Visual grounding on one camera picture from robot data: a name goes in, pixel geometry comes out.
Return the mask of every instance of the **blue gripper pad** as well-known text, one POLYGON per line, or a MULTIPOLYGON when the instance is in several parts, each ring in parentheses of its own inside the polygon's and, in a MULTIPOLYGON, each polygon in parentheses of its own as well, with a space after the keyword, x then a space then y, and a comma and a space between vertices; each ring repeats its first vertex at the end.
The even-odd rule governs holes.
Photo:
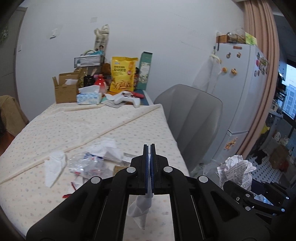
POLYGON ((150 145, 150 174, 151 174, 151 191, 154 193, 154 163, 152 155, 152 145, 150 145))
POLYGON ((148 146, 146 152, 146 164, 145 164, 145 193, 148 193, 148 164, 149 164, 149 156, 148 156, 148 146))

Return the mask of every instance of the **white refrigerator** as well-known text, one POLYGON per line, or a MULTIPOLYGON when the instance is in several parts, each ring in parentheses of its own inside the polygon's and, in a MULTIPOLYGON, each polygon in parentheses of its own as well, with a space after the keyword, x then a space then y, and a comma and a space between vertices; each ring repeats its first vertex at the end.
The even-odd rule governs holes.
POLYGON ((217 135, 203 158, 224 162, 237 153, 262 100, 269 63, 257 46, 219 44, 223 72, 211 75, 207 92, 223 103, 217 135))

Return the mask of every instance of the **red object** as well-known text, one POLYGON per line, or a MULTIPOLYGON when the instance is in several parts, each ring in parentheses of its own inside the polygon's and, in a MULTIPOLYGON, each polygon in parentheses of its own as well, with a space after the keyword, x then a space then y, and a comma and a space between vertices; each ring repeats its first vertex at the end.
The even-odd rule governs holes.
POLYGON ((99 74, 98 79, 95 81, 94 85, 100 86, 100 93, 106 93, 107 92, 107 85, 104 80, 104 76, 102 74, 99 74))
POLYGON ((66 195, 63 195, 63 198, 68 198, 68 197, 70 197, 70 196, 71 196, 71 193, 66 194, 66 195))
POLYGON ((133 94, 133 96, 137 97, 137 98, 140 98, 140 99, 144 99, 145 98, 145 95, 142 95, 140 93, 136 93, 136 92, 132 92, 132 91, 129 91, 133 94))

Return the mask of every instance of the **door frame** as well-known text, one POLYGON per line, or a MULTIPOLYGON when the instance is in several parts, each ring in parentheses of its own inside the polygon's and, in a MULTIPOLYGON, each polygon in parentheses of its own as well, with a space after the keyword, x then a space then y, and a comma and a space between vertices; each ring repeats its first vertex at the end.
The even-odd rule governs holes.
POLYGON ((17 44, 18 44, 18 37, 19 37, 19 34, 20 34, 20 28, 22 27, 22 21, 24 19, 25 14, 26 14, 27 8, 26 7, 18 7, 15 11, 24 12, 24 14, 22 16, 22 19, 20 21, 20 26, 19 26, 18 31, 17 31, 17 39, 16 39, 16 42, 15 42, 15 51, 13 53, 14 54, 14 56, 13 56, 13 82, 14 82, 14 86, 15 86, 16 99, 19 102, 18 93, 17 93, 16 74, 15 74, 15 71, 16 71, 17 44))

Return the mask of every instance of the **game controller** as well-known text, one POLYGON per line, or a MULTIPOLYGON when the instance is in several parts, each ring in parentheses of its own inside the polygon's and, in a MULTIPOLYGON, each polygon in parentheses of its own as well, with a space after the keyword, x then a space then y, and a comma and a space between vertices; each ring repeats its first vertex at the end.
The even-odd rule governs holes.
POLYGON ((135 108, 140 107, 140 103, 141 103, 139 98, 135 96, 123 94, 115 97, 114 104, 120 104, 122 101, 132 102, 135 108))

